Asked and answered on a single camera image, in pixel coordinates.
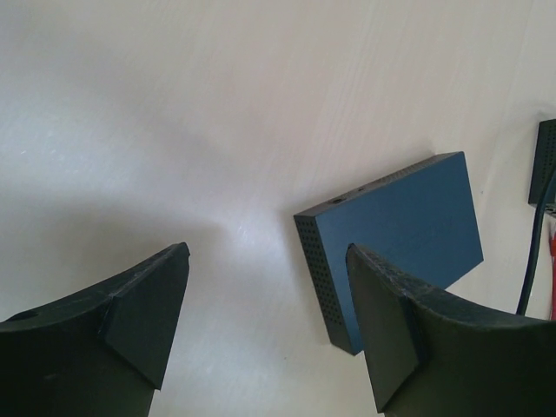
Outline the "black plate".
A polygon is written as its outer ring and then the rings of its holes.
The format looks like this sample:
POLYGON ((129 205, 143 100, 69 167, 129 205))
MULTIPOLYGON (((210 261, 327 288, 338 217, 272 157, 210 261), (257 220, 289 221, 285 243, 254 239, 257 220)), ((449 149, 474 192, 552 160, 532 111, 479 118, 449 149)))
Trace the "black plate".
POLYGON ((332 345, 357 355, 362 339, 348 280, 350 244, 446 289, 483 262, 463 152, 431 156, 295 214, 332 345))

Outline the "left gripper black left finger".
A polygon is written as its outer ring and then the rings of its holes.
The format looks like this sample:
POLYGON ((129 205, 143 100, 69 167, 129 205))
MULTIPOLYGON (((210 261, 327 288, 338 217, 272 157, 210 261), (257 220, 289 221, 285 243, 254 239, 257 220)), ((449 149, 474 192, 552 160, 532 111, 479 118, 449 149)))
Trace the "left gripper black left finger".
POLYGON ((189 276, 173 244, 1 324, 3 416, 146 416, 161 390, 189 276))

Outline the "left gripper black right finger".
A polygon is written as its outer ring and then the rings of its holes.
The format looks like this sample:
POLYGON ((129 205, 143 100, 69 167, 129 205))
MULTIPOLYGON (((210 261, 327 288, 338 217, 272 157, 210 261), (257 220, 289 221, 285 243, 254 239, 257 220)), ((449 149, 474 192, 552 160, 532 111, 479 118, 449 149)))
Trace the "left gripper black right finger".
POLYGON ((358 245, 346 264, 378 412, 554 415, 553 322, 465 300, 358 245))

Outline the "black network switch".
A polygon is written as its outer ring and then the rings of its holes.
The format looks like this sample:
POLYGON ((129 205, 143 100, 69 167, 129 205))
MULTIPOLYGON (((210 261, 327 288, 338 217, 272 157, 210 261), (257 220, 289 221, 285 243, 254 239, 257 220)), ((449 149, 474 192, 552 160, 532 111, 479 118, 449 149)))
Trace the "black network switch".
POLYGON ((536 206, 555 168, 555 120, 539 123, 528 203, 536 206))

